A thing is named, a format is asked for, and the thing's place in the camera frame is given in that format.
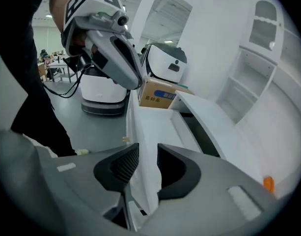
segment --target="window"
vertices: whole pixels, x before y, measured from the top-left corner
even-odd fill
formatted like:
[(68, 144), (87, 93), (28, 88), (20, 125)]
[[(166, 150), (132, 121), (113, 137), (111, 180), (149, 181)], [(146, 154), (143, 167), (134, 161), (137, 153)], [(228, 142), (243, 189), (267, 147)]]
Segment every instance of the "window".
[(253, 28), (249, 41), (269, 51), (272, 51), (276, 38), (276, 25), (276, 7), (268, 1), (262, 0), (257, 2), (255, 19), (253, 21)]

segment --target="orange object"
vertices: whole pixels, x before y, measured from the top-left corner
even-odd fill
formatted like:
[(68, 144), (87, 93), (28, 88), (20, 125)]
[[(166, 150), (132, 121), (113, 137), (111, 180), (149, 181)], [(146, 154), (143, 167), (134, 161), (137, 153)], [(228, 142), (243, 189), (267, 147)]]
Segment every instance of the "orange object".
[(272, 177), (264, 178), (264, 187), (271, 193), (274, 193), (274, 180)]

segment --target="white wall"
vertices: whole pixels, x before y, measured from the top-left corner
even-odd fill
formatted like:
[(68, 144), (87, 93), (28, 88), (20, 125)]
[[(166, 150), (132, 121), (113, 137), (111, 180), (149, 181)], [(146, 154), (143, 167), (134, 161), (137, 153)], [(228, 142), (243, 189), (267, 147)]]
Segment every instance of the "white wall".
[(255, 148), (264, 176), (271, 176), (277, 197), (301, 176), (301, 114), (291, 99), (271, 83), (246, 118), (238, 123)]
[(144, 48), (144, 46), (148, 43), (148, 38), (146, 37), (141, 37), (139, 40), (139, 43), (137, 46), (135, 46), (135, 50), (137, 53), (140, 53), (140, 51)]
[(178, 46), (189, 63), (181, 83), (196, 95), (211, 98), (224, 85), (254, 1), (197, 0), (193, 6)]
[(37, 54), (46, 49), (48, 54), (63, 50), (61, 33), (56, 27), (32, 27), (33, 39), (37, 48)]

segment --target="wire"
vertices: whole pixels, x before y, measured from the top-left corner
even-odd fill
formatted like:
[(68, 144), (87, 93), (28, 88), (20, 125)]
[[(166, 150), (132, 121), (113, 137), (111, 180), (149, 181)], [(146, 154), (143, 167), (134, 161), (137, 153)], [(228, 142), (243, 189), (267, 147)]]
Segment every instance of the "wire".
[[(57, 95), (57, 96), (59, 96), (59, 97), (61, 97), (61, 98), (65, 98), (65, 99), (71, 98), (71, 97), (75, 94), (75, 92), (76, 92), (78, 86), (80, 85), (82, 75), (84, 74), (85, 71), (86, 71), (86, 69), (83, 69), (83, 70), (82, 70), (80, 77), (76, 80), (76, 82), (72, 85), (72, 87), (71, 87), (66, 93), (61, 93), (61, 94), (60, 94), (60, 93), (57, 93), (57, 92), (53, 91), (52, 89), (48, 88), (44, 83), (43, 83), (43, 87), (46, 88), (50, 93), (52, 93), (52, 94), (54, 94), (54, 95)], [(72, 88), (73, 88), (75, 85), (77, 85), (77, 86), (76, 86), (74, 92), (73, 92), (70, 96), (65, 97), (65, 95), (67, 95), (67, 94), (70, 92), (70, 90), (72, 90)]]

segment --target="ceiling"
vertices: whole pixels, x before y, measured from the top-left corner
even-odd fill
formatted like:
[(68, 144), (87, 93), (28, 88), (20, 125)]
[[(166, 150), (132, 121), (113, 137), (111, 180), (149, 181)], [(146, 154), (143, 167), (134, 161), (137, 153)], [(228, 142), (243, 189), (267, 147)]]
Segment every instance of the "ceiling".
[[(128, 22), (130, 29), (141, 0), (121, 1), (126, 6), (127, 15), (130, 18)], [(177, 44), (190, 15), (190, 10), (191, 8), (185, 8), (174, 0), (155, 0), (142, 36), (158, 42), (172, 40), (173, 44)], [(39, 9), (34, 14), (32, 25), (34, 27), (55, 27), (53, 20), (46, 17), (47, 14), (49, 14), (49, 0), (42, 0)]]

